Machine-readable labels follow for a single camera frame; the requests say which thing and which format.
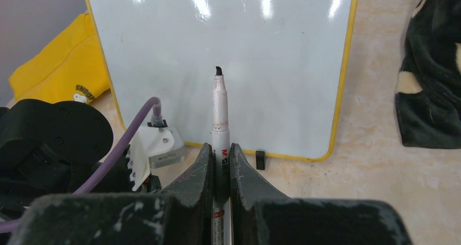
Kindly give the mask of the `yellow framed whiteboard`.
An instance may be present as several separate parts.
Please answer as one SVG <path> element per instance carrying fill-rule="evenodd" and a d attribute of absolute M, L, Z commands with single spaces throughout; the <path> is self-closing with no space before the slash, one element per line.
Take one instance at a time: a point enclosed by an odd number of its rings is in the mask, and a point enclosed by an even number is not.
<path fill-rule="evenodd" d="M 249 154 L 331 156 L 358 0 L 85 0 L 126 128 L 150 97 L 188 145 L 211 139 L 216 67 L 230 140 Z"/>

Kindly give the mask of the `white marker pen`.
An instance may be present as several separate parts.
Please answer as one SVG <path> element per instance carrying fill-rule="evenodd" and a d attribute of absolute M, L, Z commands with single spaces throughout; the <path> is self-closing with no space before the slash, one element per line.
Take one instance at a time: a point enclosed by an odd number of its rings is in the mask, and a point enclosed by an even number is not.
<path fill-rule="evenodd" d="M 232 213 L 230 205 L 229 151 L 230 131 L 228 97 L 222 68 L 216 67 L 212 92 L 213 126 L 211 146 L 215 158 L 215 190 L 213 198 L 213 244 L 232 244 Z"/>

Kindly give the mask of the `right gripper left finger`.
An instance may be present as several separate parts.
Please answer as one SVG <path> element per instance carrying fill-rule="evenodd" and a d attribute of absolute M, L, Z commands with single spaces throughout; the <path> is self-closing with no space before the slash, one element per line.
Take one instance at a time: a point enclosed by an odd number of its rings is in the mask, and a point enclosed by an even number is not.
<path fill-rule="evenodd" d="M 22 217 L 9 244 L 211 244 L 213 151 L 155 193 L 53 194 Z"/>

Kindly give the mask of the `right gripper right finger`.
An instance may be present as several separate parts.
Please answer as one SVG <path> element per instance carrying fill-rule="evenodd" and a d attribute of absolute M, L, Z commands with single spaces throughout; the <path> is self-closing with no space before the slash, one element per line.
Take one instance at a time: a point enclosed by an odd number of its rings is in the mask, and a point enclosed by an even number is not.
<path fill-rule="evenodd" d="M 378 200 L 291 198 L 230 148 L 235 244 L 411 244 L 404 222 Z"/>

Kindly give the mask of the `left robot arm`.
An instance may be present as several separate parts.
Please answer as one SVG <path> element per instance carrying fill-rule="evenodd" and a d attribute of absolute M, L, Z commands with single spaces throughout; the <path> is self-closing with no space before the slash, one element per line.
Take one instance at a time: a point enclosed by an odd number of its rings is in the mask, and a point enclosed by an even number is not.
<path fill-rule="evenodd" d="M 150 98 L 114 143 L 108 120 L 80 102 L 24 99 L 1 108 L 1 214 L 21 213 L 51 193 L 136 192 L 124 157 L 145 117 L 161 114 Z"/>

